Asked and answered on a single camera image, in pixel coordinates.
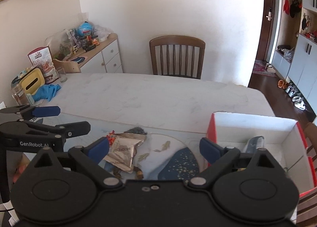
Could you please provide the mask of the blue globe toy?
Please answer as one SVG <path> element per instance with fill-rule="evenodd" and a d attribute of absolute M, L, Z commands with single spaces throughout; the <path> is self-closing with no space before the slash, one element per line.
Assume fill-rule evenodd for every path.
<path fill-rule="evenodd" d="M 80 38 L 92 35 L 92 25 L 87 21 L 83 22 L 81 25 L 78 26 L 77 33 Z"/>

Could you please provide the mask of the patterned door rug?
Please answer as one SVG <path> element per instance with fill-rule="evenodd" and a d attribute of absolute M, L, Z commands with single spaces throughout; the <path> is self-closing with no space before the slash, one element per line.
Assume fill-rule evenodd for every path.
<path fill-rule="evenodd" d="M 276 71 L 270 63 L 264 60 L 255 60 L 253 74 L 275 77 Z"/>

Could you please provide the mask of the red white snack bag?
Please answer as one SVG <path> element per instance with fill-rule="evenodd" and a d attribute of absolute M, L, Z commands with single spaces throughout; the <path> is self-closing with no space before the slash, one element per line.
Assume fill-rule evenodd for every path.
<path fill-rule="evenodd" d="M 38 47 L 27 56 L 32 65 L 41 70 L 46 84 L 51 84 L 59 78 L 48 46 Z"/>

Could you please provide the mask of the brown entrance door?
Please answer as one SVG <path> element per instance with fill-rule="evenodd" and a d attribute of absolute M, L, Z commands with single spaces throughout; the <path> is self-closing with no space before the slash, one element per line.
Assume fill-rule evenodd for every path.
<path fill-rule="evenodd" d="M 276 0 L 264 0 L 263 17 L 256 60 L 265 60 L 268 55 L 273 28 L 273 14 Z"/>

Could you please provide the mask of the red white cardboard box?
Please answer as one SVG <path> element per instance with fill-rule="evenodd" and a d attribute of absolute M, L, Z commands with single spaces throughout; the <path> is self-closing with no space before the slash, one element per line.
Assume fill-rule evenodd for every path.
<path fill-rule="evenodd" d="M 281 117 L 213 113 L 206 137 L 222 147 L 244 151 L 248 141 L 259 137 L 258 148 L 267 149 L 296 184 L 300 195 L 316 188 L 312 158 L 300 123 Z"/>

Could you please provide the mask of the clear bag black beads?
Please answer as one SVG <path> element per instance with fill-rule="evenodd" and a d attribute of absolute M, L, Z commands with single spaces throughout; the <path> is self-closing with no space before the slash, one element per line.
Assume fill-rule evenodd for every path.
<path fill-rule="evenodd" d="M 138 134 L 138 135 L 147 135 L 147 132 L 141 127 L 134 127 L 125 131 L 127 134 Z"/>

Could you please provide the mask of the blue grey packet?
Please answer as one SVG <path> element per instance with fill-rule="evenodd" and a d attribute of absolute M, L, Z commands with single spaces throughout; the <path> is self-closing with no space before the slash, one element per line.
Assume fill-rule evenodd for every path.
<path fill-rule="evenodd" d="M 247 144 L 243 148 L 243 153 L 254 154 L 257 149 L 264 148 L 265 146 L 265 138 L 263 136 L 256 136 L 247 141 Z"/>

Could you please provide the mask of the red orange toy figure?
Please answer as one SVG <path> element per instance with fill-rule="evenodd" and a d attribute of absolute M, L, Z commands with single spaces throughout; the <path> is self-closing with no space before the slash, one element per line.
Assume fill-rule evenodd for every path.
<path fill-rule="evenodd" d="M 108 133 L 108 134 L 106 135 L 106 138 L 107 138 L 107 140 L 108 140 L 108 142 L 109 142 L 109 145 L 112 146 L 113 143 L 114 143 L 115 140 L 116 140 L 115 131 L 113 130 L 113 131 L 111 131 L 110 133 Z"/>

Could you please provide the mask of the white drawer sideboard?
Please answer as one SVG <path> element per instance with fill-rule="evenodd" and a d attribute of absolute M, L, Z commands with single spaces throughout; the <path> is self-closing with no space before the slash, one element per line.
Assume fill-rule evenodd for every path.
<path fill-rule="evenodd" d="M 111 33 L 99 46 L 85 52 L 82 48 L 68 60 L 53 59 L 55 68 L 65 73 L 123 73 L 118 35 Z"/>

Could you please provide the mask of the far wooden chair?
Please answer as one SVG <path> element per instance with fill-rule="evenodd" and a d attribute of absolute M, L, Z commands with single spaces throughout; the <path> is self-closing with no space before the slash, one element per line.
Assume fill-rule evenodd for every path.
<path fill-rule="evenodd" d="M 200 79 L 206 43 L 196 37 L 166 35 L 149 42 L 154 75 Z"/>

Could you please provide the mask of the dark blue speckled mat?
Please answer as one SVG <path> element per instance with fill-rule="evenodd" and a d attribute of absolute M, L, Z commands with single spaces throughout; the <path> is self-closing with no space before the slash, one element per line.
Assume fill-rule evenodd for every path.
<path fill-rule="evenodd" d="M 199 173 L 198 162 L 189 148 L 177 151 L 158 174 L 158 180 L 188 182 Z"/>

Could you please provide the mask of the clear drinking glass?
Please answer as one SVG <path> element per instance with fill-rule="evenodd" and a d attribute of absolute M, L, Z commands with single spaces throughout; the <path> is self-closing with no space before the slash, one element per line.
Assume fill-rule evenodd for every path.
<path fill-rule="evenodd" d="M 66 82 L 68 80 L 64 68 L 62 68 L 62 67 L 57 68 L 57 73 L 59 75 L 60 82 Z"/>

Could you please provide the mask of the near wooden chair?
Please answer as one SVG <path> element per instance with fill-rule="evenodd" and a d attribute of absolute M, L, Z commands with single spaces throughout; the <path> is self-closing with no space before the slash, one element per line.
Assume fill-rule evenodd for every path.
<path fill-rule="evenodd" d="M 305 188 L 301 191 L 297 207 L 297 226 L 316 226 L 316 125 L 308 123 L 304 129 L 307 144 L 308 173 L 304 178 Z"/>

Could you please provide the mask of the wooden chair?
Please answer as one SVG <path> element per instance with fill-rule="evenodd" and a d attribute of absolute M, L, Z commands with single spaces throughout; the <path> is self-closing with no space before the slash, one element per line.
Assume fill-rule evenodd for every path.
<path fill-rule="evenodd" d="M 301 191 L 297 207 L 297 226 L 316 226 L 316 125 L 308 123 L 304 129 L 307 144 L 308 173 L 304 178 L 305 188 Z"/>
<path fill-rule="evenodd" d="M 206 43 L 196 37 L 166 35 L 149 42 L 154 75 L 200 79 Z"/>

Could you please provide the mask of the silver foil snack packet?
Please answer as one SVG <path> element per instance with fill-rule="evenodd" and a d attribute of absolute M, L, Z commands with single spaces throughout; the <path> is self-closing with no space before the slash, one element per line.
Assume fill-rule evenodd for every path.
<path fill-rule="evenodd" d="M 145 140 L 146 135 L 116 134 L 116 140 L 110 146 L 104 160 L 122 171 L 132 173 L 134 170 L 133 160 L 137 154 L 137 147 L 142 145 Z"/>

